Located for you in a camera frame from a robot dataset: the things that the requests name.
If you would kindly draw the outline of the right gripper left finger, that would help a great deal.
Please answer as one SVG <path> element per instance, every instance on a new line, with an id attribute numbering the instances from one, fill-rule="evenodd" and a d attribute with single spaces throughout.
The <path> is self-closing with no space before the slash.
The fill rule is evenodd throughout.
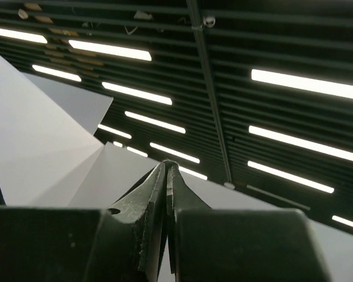
<path id="1" fill-rule="evenodd" d="M 143 175 L 109 207 L 117 224 L 114 274 L 118 281 L 157 281 L 165 248 L 166 164 Z"/>

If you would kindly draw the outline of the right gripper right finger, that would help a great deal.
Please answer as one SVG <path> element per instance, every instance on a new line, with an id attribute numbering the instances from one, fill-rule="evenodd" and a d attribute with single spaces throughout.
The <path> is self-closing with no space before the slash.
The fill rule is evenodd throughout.
<path id="1" fill-rule="evenodd" d="M 169 261 L 172 274 L 177 274 L 177 215 L 181 210 L 211 210 L 185 183 L 177 163 L 166 164 L 166 217 Z"/>

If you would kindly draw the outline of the black t shirt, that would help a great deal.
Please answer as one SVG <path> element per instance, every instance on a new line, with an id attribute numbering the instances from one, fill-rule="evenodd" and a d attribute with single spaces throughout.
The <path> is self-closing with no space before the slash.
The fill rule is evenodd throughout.
<path id="1" fill-rule="evenodd" d="M 178 163 L 174 160 L 171 160 L 171 159 L 165 159 L 162 161 L 162 163 L 165 164 L 166 167 L 171 167 L 171 166 L 174 166 L 174 165 L 178 165 Z"/>

